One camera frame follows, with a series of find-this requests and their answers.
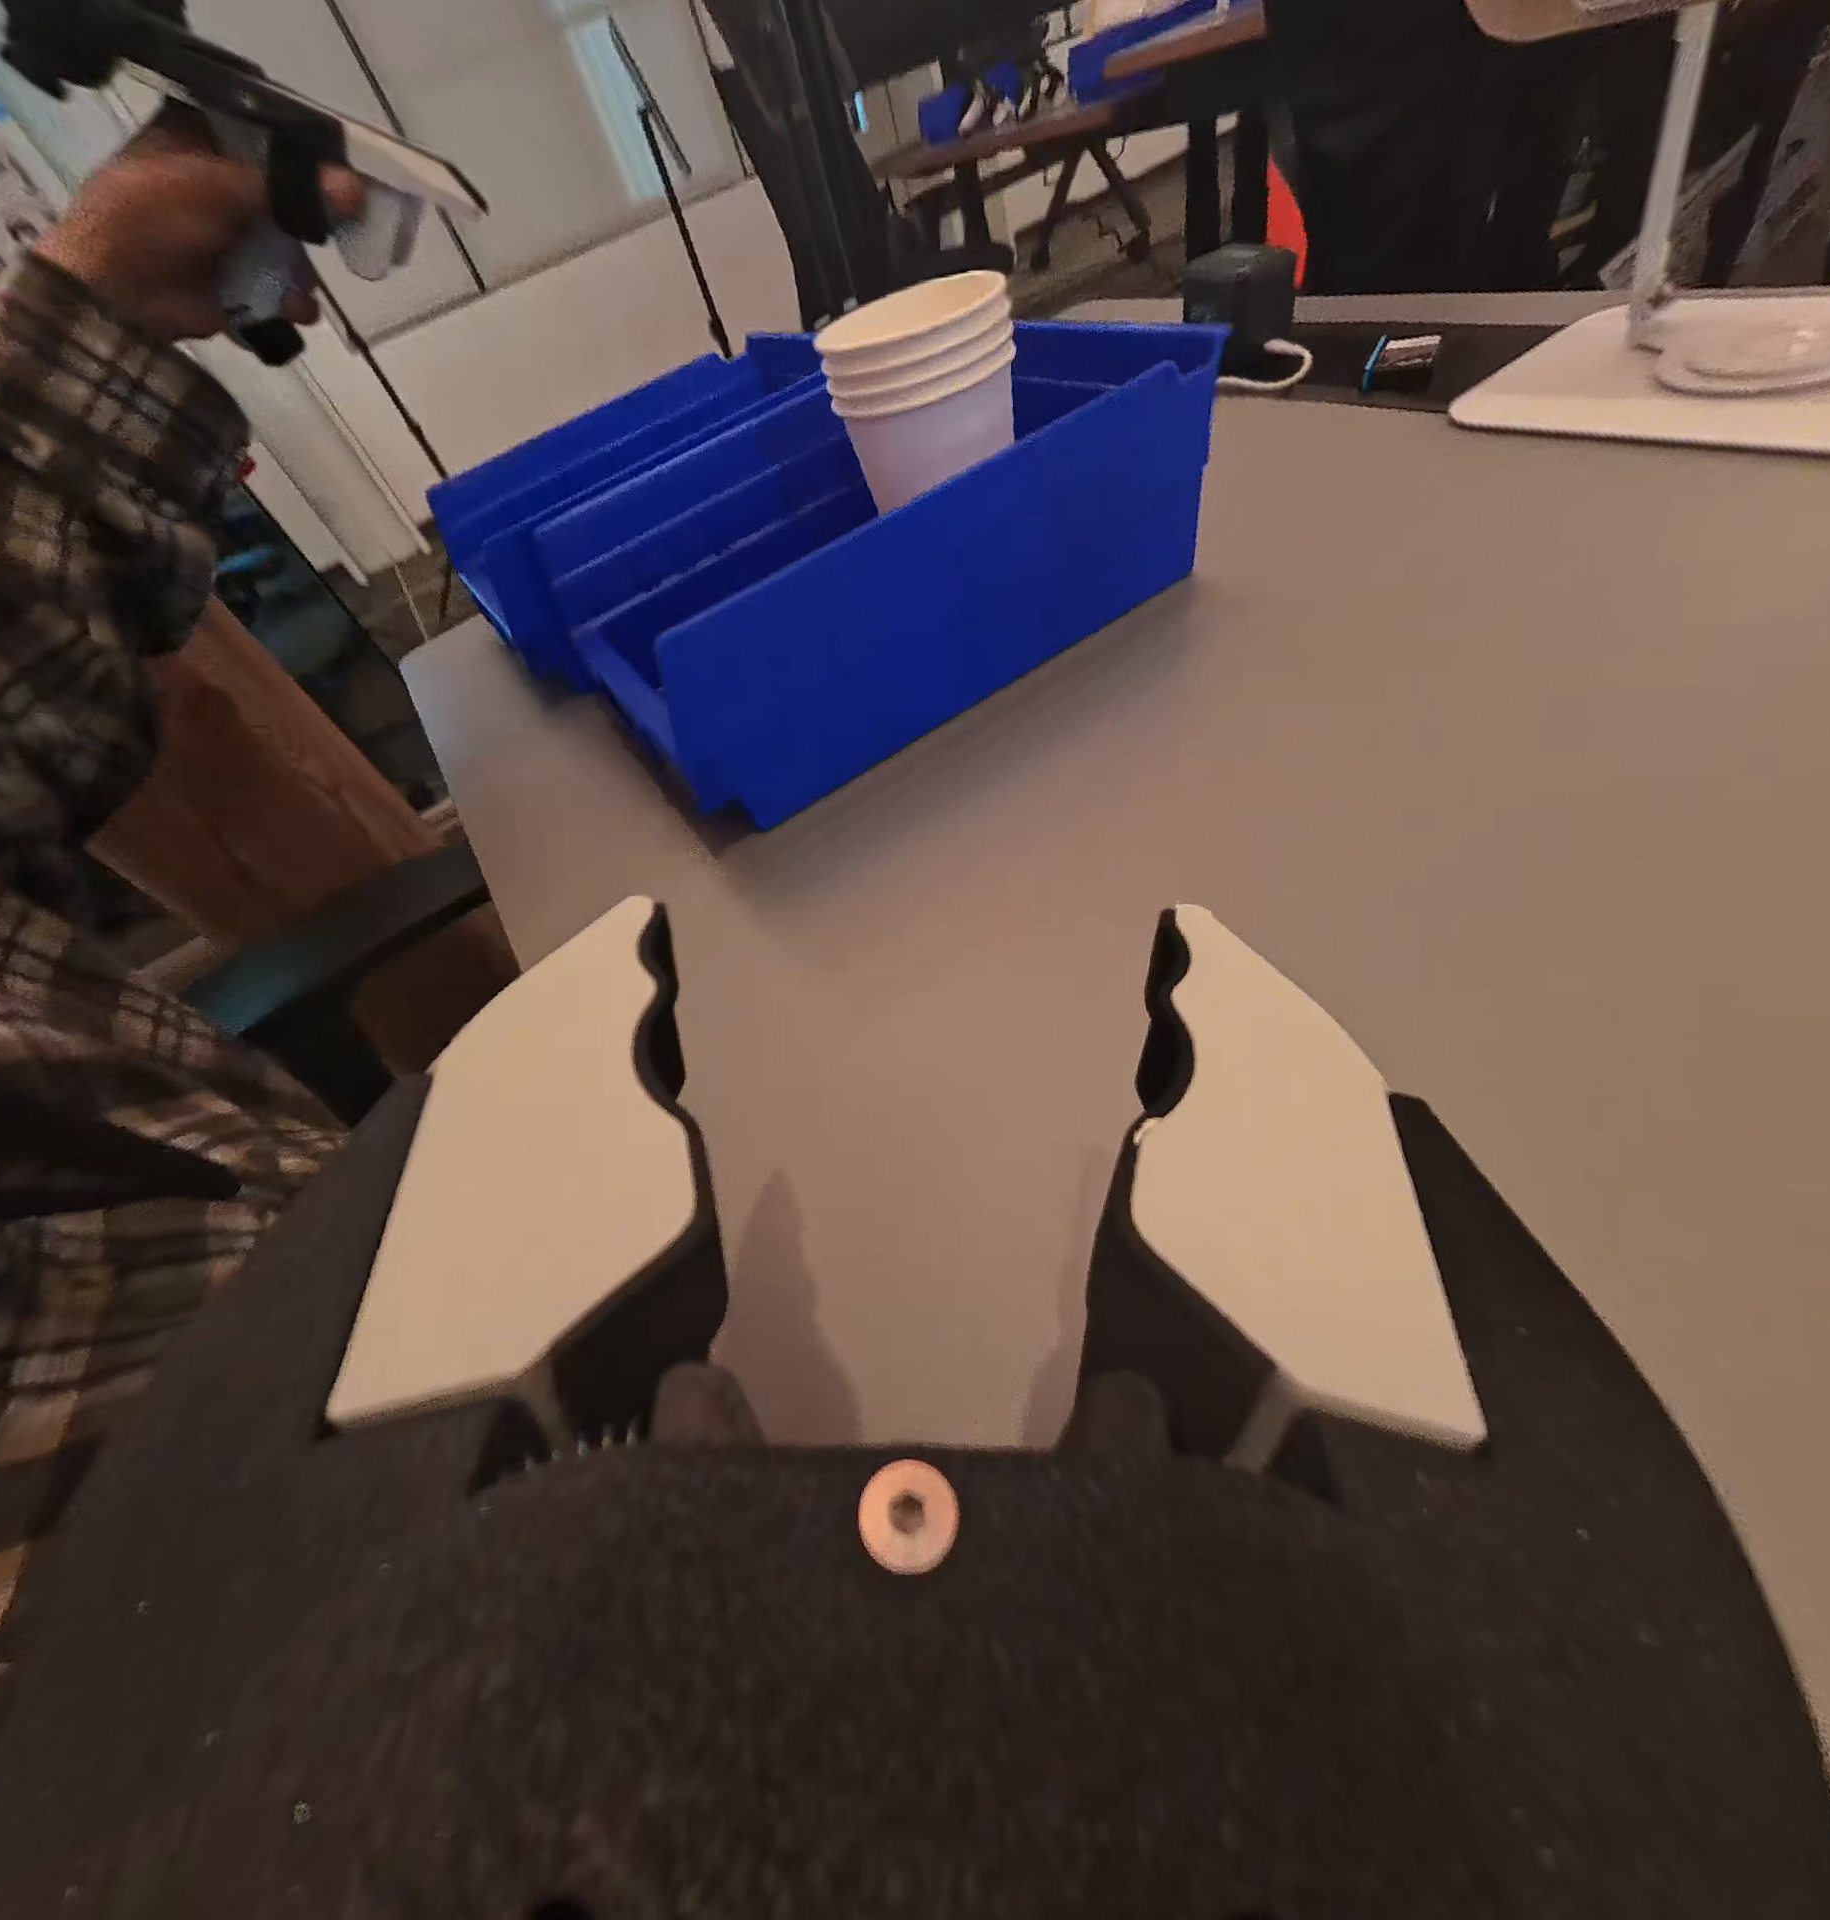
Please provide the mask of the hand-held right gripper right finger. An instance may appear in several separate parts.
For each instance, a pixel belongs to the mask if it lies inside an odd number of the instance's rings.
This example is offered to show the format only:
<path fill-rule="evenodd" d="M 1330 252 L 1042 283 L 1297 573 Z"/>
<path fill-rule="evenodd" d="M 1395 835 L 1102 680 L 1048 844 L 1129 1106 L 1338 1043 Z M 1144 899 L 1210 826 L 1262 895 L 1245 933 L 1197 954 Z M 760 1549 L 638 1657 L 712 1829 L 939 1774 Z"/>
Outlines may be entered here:
<path fill-rule="evenodd" d="M 1487 1420 L 1392 1091 L 1200 904 L 1160 916 L 1096 1227 L 1081 1443 L 1281 1466 L 1314 1420 L 1479 1455 Z"/>

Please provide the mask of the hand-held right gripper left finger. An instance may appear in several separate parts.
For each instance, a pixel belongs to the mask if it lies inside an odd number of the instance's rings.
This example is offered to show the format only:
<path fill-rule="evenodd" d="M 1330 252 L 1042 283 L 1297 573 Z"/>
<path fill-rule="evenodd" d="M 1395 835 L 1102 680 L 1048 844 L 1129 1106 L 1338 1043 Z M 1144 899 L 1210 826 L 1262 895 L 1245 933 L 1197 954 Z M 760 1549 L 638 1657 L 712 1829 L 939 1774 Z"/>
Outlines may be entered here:
<path fill-rule="evenodd" d="M 627 898 L 439 1054 L 332 1429 L 515 1404 L 564 1453 L 646 1433 L 664 1376 L 712 1359 L 729 1278 L 680 985 L 667 906 Z"/>

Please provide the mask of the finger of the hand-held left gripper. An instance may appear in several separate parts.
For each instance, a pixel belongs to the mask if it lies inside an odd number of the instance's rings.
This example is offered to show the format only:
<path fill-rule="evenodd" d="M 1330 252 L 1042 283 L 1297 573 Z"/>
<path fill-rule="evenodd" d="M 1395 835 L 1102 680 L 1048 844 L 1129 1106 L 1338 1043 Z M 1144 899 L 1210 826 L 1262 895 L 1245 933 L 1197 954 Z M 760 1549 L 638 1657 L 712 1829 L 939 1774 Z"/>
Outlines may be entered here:
<path fill-rule="evenodd" d="M 399 189 L 364 189 L 360 207 L 332 228 L 332 247 L 349 274 L 384 280 L 412 259 L 424 201 Z"/>
<path fill-rule="evenodd" d="M 363 179 L 454 216 L 488 211 L 480 189 L 448 158 L 374 125 L 339 125 L 344 164 Z"/>

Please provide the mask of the person's left forearm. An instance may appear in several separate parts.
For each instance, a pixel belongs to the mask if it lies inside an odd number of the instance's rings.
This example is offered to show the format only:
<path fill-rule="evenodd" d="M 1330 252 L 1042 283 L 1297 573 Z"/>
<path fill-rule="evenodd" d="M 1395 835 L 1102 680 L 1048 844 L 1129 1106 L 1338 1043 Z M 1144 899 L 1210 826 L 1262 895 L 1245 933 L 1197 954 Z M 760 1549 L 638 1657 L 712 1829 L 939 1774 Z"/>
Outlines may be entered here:
<path fill-rule="evenodd" d="M 180 348 L 23 255 L 0 283 L 0 882 L 57 904 L 151 776 L 148 660 L 211 597 L 249 443 Z"/>

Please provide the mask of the person's left hand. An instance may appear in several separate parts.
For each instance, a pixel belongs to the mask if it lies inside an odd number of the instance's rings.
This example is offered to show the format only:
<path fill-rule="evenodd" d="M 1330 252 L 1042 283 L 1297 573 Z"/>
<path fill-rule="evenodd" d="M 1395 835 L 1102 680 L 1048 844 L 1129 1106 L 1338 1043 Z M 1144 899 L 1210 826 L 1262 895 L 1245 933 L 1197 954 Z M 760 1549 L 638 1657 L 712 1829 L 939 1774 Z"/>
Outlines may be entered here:
<path fill-rule="evenodd" d="M 229 329 L 225 263 L 273 221 L 263 173 L 202 119 L 160 119 L 96 166 L 31 248 L 169 343 Z"/>

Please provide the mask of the white panel cabinet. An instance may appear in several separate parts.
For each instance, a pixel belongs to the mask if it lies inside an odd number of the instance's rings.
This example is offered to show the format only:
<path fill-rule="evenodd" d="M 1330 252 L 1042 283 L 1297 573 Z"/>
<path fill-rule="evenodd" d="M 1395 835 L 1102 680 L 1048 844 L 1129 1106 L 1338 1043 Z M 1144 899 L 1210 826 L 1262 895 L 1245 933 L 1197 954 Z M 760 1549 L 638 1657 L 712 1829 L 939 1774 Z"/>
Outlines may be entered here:
<path fill-rule="evenodd" d="M 466 470 L 712 349 L 706 300 L 636 117 L 736 348 L 797 329 L 789 252 L 741 164 L 689 5 L 189 5 L 195 33 L 279 84 L 448 156 L 488 211 L 422 223 L 381 283 L 323 280 L 443 466 Z"/>

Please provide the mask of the brown wooden furniture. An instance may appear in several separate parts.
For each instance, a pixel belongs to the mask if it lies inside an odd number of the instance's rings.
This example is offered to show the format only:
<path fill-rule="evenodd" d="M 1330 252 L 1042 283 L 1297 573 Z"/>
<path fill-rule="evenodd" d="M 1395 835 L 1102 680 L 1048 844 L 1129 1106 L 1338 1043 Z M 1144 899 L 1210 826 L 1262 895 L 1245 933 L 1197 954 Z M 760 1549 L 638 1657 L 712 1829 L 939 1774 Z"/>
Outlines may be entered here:
<path fill-rule="evenodd" d="M 219 599 L 151 668 L 159 750 L 90 853 L 217 950 L 195 980 L 364 876 L 466 844 L 424 821 Z M 374 973 L 354 1020 L 394 1077 L 413 1074 L 516 973 L 488 901 Z"/>

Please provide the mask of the wood-edged office desk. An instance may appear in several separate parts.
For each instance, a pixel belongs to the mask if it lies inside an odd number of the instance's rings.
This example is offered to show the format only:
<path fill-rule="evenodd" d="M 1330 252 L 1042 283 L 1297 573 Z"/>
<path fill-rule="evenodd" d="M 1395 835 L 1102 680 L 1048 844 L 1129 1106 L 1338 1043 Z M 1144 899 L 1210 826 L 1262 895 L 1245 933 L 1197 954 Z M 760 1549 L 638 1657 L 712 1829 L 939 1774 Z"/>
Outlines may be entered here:
<path fill-rule="evenodd" d="M 871 170 L 884 181 L 917 184 L 907 211 L 929 235 L 939 234 L 943 209 L 952 207 L 975 247 L 990 240 L 990 194 L 1029 173 L 1052 171 L 1050 204 L 1029 258 L 1030 270 L 1040 271 L 1078 170 L 1094 160 L 1129 221 L 1125 252 L 1142 259 L 1152 248 L 1147 207 L 1112 146 L 1182 129 L 1188 259 L 1229 241 L 1262 244 L 1275 95 L 1265 5 L 1220 5 L 1193 24 L 1115 56 L 1105 78 L 1110 95 L 1096 103 L 1064 96 L 1023 119 L 983 126 L 943 146 L 907 143 L 877 156 Z"/>

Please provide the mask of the black charger with display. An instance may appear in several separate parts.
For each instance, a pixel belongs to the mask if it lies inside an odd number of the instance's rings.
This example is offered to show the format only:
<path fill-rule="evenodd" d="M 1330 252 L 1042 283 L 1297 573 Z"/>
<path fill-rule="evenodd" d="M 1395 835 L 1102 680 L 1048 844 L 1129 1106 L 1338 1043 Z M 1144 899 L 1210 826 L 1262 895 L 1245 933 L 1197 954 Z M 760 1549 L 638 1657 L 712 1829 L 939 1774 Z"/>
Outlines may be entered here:
<path fill-rule="evenodd" d="M 1222 325 L 1229 339 L 1287 339 L 1297 301 L 1297 255 L 1268 244 L 1227 244 L 1186 261 L 1184 323 Z"/>

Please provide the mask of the white document stand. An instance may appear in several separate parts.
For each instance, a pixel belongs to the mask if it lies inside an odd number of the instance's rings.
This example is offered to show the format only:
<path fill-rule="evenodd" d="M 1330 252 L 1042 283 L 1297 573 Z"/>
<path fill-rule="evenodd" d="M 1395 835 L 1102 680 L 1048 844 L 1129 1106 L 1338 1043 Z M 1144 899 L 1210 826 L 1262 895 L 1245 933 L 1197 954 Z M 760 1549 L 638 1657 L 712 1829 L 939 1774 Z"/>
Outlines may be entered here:
<path fill-rule="evenodd" d="M 1830 459 L 1830 286 L 1679 292 L 1674 229 L 1719 5 L 1674 12 L 1674 57 L 1624 306 L 1458 396 L 1462 429 Z"/>

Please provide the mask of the tan-edged display board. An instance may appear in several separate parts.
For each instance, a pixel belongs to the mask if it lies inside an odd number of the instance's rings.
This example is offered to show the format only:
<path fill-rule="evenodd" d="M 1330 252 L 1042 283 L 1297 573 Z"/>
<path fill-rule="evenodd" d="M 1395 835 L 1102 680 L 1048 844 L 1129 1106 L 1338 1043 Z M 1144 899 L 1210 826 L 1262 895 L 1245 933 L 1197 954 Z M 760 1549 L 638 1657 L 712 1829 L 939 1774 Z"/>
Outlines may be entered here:
<path fill-rule="evenodd" d="M 1484 35 L 1515 45 L 1696 6 L 1698 1 L 1467 1 L 1467 10 Z"/>

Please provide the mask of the white printed paper sheet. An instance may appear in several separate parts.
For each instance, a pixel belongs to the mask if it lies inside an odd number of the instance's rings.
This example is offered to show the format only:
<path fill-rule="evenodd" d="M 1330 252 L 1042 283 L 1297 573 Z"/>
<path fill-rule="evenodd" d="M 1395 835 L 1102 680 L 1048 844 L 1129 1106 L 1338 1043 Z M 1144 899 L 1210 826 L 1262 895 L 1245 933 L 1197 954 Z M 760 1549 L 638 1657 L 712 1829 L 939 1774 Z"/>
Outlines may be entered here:
<path fill-rule="evenodd" d="M 1830 283 L 1830 6 L 1724 22 L 1674 241 L 1679 284 Z"/>

